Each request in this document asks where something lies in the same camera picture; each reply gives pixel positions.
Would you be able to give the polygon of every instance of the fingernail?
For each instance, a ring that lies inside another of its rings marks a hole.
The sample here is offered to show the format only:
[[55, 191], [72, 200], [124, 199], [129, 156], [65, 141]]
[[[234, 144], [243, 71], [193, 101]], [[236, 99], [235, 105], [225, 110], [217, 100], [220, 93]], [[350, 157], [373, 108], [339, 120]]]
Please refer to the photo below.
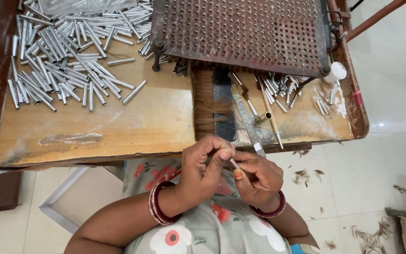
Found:
[[222, 153], [220, 153], [220, 158], [222, 160], [227, 160], [231, 157], [231, 153], [228, 151], [223, 151]]
[[235, 169], [233, 171], [233, 174], [234, 174], [234, 179], [236, 179], [236, 180], [241, 180], [242, 179], [242, 170]]

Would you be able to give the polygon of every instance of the white plastic container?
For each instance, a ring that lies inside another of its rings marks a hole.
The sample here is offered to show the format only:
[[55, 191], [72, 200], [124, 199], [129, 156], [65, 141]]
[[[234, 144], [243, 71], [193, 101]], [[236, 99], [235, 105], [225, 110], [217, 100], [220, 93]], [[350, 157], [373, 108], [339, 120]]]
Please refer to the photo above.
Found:
[[47, 15], [102, 12], [137, 6], [136, 0], [38, 0]]
[[330, 74], [324, 77], [325, 82], [328, 84], [336, 82], [336, 80], [340, 80], [346, 78], [347, 71], [346, 68], [340, 62], [334, 62], [331, 66], [332, 70]]

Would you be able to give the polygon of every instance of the perforated metal sheet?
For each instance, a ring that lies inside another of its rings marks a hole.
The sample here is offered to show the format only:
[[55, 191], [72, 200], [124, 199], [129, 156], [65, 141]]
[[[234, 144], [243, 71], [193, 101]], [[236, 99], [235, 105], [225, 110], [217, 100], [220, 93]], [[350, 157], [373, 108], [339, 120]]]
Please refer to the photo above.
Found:
[[162, 54], [322, 77], [328, 65], [320, 0], [155, 0]]

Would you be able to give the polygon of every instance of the metal ruler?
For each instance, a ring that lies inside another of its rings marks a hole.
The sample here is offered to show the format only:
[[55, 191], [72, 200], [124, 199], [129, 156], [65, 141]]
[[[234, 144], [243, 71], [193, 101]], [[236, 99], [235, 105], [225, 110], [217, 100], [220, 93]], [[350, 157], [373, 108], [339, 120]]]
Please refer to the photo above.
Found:
[[236, 88], [236, 84], [231, 85], [231, 93], [233, 93], [233, 100], [236, 103], [237, 110], [239, 110], [240, 117], [242, 118], [242, 121], [245, 124], [245, 128], [247, 129], [247, 133], [249, 134], [249, 137], [253, 143], [253, 147], [255, 148], [256, 153], [266, 158], [266, 153], [262, 148], [261, 140], [259, 139], [258, 134], [255, 131], [255, 127], [253, 126], [252, 123], [252, 118], [247, 112], [244, 102], [242, 102], [242, 99], [239, 95], [239, 91]]

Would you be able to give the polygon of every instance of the wooden workbench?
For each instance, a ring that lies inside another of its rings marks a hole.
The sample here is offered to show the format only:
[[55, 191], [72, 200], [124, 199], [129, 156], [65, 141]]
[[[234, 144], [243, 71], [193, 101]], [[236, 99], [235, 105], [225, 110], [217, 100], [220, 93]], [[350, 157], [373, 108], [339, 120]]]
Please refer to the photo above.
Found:
[[[4, 8], [16, 9], [16, 5]], [[0, 10], [0, 20], [14, 19], [10, 10]], [[13, 34], [11, 24], [7, 34]], [[135, 62], [108, 67], [118, 79], [137, 86], [144, 79], [147, 84], [127, 105], [113, 95], [105, 97], [106, 106], [94, 99], [95, 111], [89, 112], [74, 99], [67, 105], [56, 100], [52, 112], [45, 105], [22, 105], [15, 110], [8, 92], [5, 91], [9, 58], [0, 52], [0, 167], [82, 164], [121, 160], [137, 156], [178, 155], [195, 142], [193, 126], [193, 100], [190, 76], [176, 77], [172, 73], [173, 63], [161, 65], [160, 72], [152, 71], [153, 59], [145, 61], [137, 50], [140, 45], [130, 46], [113, 41], [109, 50], [109, 61], [134, 57]], [[89, 48], [84, 52], [96, 52]], [[359, 139], [366, 136], [369, 122], [364, 105], [353, 95], [359, 90], [348, 54], [347, 45], [333, 51], [336, 61], [346, 68], [348, 76], [342, 80], [335, 96], [335, 105], [330, 114], [322, 116], [315, 104], [316, 99], [328, 100], [329, 85], [315, 80], [303, 89], [293, 109], [284, 114], [276, 104], [272, 110], [285, 144], [285, 150], [296, 145]], [[20, 70], [29, 70], [19, 66]], [[252, 74], [239, 73], [249, 88], [249, 96], [259, 113], [266, 107], [262, 94], [256, 89]], [[124, 98], [130, 89], [123, 88]], [[77, 89], [82, 97], [82, 89]], [[236, 114], [236, 146], [251, 147], [239, 112]], [[265, 144], [266, 151], [281, 151], [273, 139], [272, 125], [263, 123], [257, 132]]]

